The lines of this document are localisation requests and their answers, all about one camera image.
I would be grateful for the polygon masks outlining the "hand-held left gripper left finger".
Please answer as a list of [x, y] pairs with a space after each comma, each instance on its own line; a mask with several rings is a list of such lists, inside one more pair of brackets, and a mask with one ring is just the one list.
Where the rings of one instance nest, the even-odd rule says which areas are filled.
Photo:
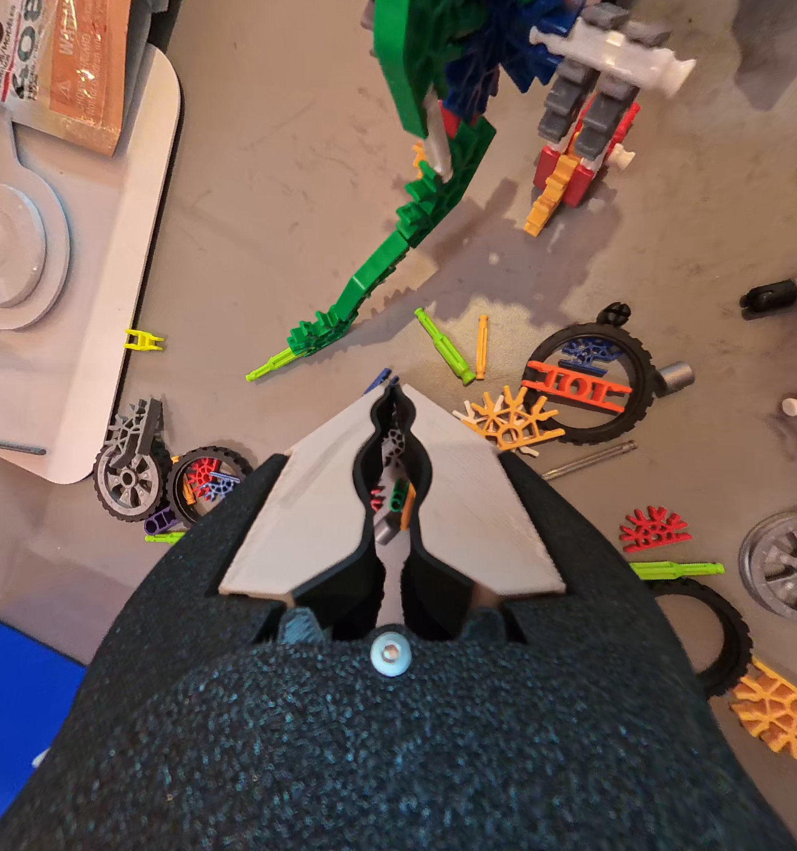
[[369, 500], [383, 471], [381, 444], [392, 415], [393, 388], [372, 390], [287, 452], [221, 594], [311, 609], [338, 640], [374, 628], [385, 569], [374, 548]]

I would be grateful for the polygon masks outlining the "blue plastic bin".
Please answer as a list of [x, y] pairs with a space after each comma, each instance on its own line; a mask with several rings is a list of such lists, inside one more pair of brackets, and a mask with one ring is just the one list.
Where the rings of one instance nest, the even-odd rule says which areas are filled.
[[0, 817], [62, 727], [85, 666], [0, 622]]

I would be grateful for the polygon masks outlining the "colourful construction toy model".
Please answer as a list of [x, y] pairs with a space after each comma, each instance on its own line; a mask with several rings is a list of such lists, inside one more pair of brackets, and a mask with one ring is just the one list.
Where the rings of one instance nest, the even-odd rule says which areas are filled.
[[676, 95], [696, 66], [667, 47], [666, 27], [631, 18], [627, 2], [370, 2], [363, 19], [404, 129], [417, 179], [397, 211], [415, 247], [463, 197], [494, 128], [485, 118], [504, 73], [522, 92], [550, 89], [538, 133], [538, 197], [524, 230], [537, 236], [577, 207], [601, 170], [625, 168], [642, 90]]

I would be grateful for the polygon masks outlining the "yellow snowflake connector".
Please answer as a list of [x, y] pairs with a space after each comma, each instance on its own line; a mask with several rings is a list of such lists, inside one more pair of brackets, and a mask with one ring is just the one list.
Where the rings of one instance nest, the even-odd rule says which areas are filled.
[[495, 434], [506, 448], [511, 445], [535, 449], [535, 445], [557, 440], [565, 434], [563, 428], [548, 424], [548, 421], [558, 414], [557, 410], [545, 410], [544, 406], [548, 398], [540, 395], [532, 406], [526, 407], [527, 392], [526, 388], [521, 388], [514, 396], [510, 387], [505, 386], [503, 394], [497, 400], [493, 400], [490, 394], [485, 392], [482, 403], [471, 403], [475, 412], [488, 419], [485, 431], [489, 435]]

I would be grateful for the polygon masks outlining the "large black toy tyre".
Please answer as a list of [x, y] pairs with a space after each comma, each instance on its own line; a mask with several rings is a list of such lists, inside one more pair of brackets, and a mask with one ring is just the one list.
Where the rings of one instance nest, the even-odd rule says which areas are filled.
[[246, 458], [244, 458], [244, 456], [232, 449], [221, 446], [209, 446], [194, 449], [189, 453], [181, 455], [173, 464], [170, 474], [167, 477], [166, 495], [170, 506], [173, 508], [180, 520], [180, 523], [185, 528], [193, 527], [225, 499], [223, 498], [222, 500], [210, 503], [201, 498], [197, 498], [194, 505], [187, 505], [181, 495], [181, 477], [185, 474], [186, 468], [191, 464], [191, 462], [204, 456], [219, 459], [222, 462], [221, 470], [219, 472], [238, 477], [241, 480], [240, 483], [242, 483], [253, 471], [251, 464]]

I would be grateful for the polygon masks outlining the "thin grey rod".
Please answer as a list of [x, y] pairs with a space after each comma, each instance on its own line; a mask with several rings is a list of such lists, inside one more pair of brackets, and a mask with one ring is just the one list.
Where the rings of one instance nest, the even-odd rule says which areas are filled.
[[551, 482], [564, 476], [571, 475], [576, 472], [581, 472], [590, 469], [596, 465], [612, 461], [620, 458], [628, 453], [638, 449], [638, 444], [634, 440], [621, 442], [605, 449], [598, 450], [581, 457], [575, 461], [571, 461], [562, 466], [545, 472], [541, 475], [545, 482]]

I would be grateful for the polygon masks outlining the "orange ladder connector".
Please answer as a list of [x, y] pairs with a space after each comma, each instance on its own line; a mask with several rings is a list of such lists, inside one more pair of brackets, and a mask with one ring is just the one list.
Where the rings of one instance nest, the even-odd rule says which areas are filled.
[[622, 413], [633, 391], [629, 386], [603, 377], [548, 363], [529, 361], [527, 367], [528, 377], [522, 379], [522, 387], [536, 390], [547, 397], [581, 403], [596, 410]]

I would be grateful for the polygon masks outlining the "red fan connector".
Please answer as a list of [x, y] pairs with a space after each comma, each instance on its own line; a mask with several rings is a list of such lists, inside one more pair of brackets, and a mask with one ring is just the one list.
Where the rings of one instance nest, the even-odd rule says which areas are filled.
[[688, 523], [664, 506], [649, 505], [646, 511], [636, 509], [619, 527], [619, 540], [626, 553], [665, 547], [689, 541]]

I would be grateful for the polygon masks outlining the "grey spoked toy wheel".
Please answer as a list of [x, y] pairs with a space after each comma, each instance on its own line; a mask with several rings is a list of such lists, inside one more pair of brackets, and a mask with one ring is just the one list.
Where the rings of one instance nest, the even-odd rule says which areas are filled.
[[143, 522], [169, 505], [167, 479], [172, 470], [170, 452], [156, 436], [149, 453], [138, 453], [124, 467], [116, 468], [116, 447], [104, 445], [93, 471], [95, 493], [106, 511], [127, 523]]

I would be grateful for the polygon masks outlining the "grey snowflake connector cluster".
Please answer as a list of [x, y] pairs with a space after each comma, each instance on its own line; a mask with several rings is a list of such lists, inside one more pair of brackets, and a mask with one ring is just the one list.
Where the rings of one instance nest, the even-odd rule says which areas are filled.
[[104, 446], [111, 450], [110, 466], [128, 466], [137, 455], [148, 455], [162, 422], [162, 401], [140, 399], [129, 405], [126, 414], [116, 414], [109, 426]]

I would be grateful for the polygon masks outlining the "small blue fan connector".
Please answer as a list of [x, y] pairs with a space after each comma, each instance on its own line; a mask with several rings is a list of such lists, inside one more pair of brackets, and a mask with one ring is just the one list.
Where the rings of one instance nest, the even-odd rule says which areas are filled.
[[605, 365], [618, 360], [624, 352], [607, 338], [581, 336], [568, 340], [561, 354], [560, 367], [601, 378], [607, 372]]

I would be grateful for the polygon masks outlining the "green fan connector assembly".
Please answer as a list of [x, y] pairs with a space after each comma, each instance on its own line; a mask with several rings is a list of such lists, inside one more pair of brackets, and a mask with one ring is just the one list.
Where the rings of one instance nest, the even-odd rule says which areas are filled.
[[255, 381], [341, 340], [372, 292], [395, 271], [408, 251], [417, 248], [460, 202], [495, 132], [485, 117], [478, 117], [472, 124], [459, 120], [455, 136], [447, 137], [454, 167], [451, 180], [443, 182], [430, 165], [420, 164], [422, 176], [405, 186], [410, 201], [397, 210], [395, 229], [350, 278], [337, 302], [327, 312], [317, 312], [312, 322], [301, 322], [292, 328], [288, 347], [247, 374], [246, 380]]

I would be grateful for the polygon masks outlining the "small black toy tyre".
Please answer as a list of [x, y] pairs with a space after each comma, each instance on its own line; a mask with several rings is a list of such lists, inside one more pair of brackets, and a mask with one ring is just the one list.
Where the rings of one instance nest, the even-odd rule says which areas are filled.
[[656, 598], [688, 597], [704, 603], [712, 611], [723, 630], [723, 645], [716, 660], [697, 677], [707, 699], [720, 697], [736, 687], [752, 662], [753, 641], [749, 627], [732, 603], [691, 578], [650, 580], [646, 586]]

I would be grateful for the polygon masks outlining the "white monitor stand base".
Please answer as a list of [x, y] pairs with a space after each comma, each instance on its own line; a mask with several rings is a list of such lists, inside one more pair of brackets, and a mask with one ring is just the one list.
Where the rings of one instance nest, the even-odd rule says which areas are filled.
[[90, 474], [112, 418], [180, 121], [168, 57], [145, 47], [113, 157], [21, 127], [21, 162], [58, 197], [70, 233], [64, 288], [36, 323], [0, 329], [0, 458], [54, 484]]

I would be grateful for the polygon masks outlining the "yellow fan connector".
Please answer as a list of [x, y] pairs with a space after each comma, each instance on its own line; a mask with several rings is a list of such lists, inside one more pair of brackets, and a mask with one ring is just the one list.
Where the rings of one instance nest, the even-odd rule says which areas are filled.
[[752, 737], [797, 760], [797, 686], [756, 657], [752, 666], [732, 689], [730, 709]]

